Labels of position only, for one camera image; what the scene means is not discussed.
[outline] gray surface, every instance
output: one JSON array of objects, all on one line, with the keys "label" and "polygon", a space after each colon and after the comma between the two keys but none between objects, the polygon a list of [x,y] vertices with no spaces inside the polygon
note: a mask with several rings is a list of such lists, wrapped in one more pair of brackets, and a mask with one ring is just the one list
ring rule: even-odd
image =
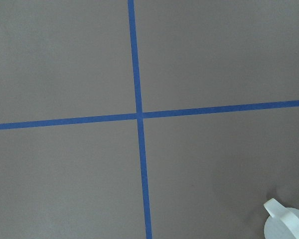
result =
[{"label": "gray surface", "polygon": [[145,120],[154,239],[263,239],[299,209],[299,108]]},{"label": "gray surface", "polygon": [[0,239],[144,239],[136,121],[0,131]]},{"label": "gray surface", "polygon": [[0,123],[135,112],[126,1],[0,0]]},{"label": "gray surface", "polygon": [[299,0],[136,0],[144,111],[299,100]]}]

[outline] white object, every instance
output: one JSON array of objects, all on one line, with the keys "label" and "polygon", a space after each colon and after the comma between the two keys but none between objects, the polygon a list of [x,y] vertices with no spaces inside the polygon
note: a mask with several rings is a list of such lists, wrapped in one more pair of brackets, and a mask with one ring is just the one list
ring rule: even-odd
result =
[{"label": "white object", "polygon": [[270,214],[264,230],[266,239],[299,239],[298,209],[285,208],[273,198],[264,206]]}]

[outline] vertical blue line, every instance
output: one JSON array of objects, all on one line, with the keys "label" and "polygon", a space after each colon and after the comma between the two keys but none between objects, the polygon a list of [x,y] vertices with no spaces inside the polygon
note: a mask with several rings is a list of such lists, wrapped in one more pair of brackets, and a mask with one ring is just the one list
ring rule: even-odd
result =
[{"label": "vertical blue line", "polygon": [[149,183],[148,183],[148,173],[147,173],[147,165],[146,165],[142,94],[141,94],[138,44],[137,44],[137,36],[136,36],[134,0],[128,0],[128,9],[129,9],[129,22],[130,22],[131,48],[132,48],[136,114],[137,114],[138,136],[139,136],[139,151],[140,151],[145,230],[146,230],[146,238],[152,239],[151,221],[150,221],[150,196],[149,196]]}]

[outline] white handle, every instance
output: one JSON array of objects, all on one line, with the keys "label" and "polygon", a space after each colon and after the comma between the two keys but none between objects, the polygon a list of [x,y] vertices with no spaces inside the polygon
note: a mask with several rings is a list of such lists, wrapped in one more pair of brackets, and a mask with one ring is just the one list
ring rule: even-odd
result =
[{"label": "white handle", "polygon": [[281,220],[294,237],[299,239],[299,218],[293,212],[273,198],[267,201],[264,206],[272,218]]}]

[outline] blue line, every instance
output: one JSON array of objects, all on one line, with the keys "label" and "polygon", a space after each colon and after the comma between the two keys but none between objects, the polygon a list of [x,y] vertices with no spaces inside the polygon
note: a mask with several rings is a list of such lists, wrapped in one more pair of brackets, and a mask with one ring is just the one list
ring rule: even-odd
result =
[{"label": "blue line", "polygon": [[147,164],[146,164],[146,147],[145,147],[143,109],[142,109],[142,93],[141,93],[138,44],[137,44],[136,23],[135,23],[135,10],[134,10],[133,0],[128,0],[128,9],[129,9],[129,22],[130,22],[130,38],[131,38],[132,63],[133,63],[133,75],[134,75],[136,114],[137,114],[137,122],[138,122],[145,231],[146,231],[146,238],[152,239],[151,220],[150,220],[150,196],[149,196],[149,183],[148,183],[148,173],[147,173]]},{"label": "blue line", "polygon": [[49,119],[49,120],[29,121],[29,122],[0,123],[0,130],[12,129],[12,128],[30,128],[30,127],[43,127],[43,126],[64,125],[64,124],[77,124],[77,123],[135,120],[136,118],[137,118],[136,114],[122,114],[122,115],[111,115],[111,116],[80,117],[80,118],[71,118],[71,119]]},{"label": "blue line", "polygon": [[149,118],[203,115],[203,114],[214,114],[214,113],[236,112],[236,111],[255,111],[255,110],[278,109],[278,108],[289,108],[289,107],[299,107],[299,101],[269,102],[269,103],[257,103],[257,104],[248,104],[248,105],[218,106],[218,107],[206,107],[206,108],[196,108],[196,109],[186,109],[186,110],[146,112],[143,113],[143,117],[145,119],[149,119]]}]

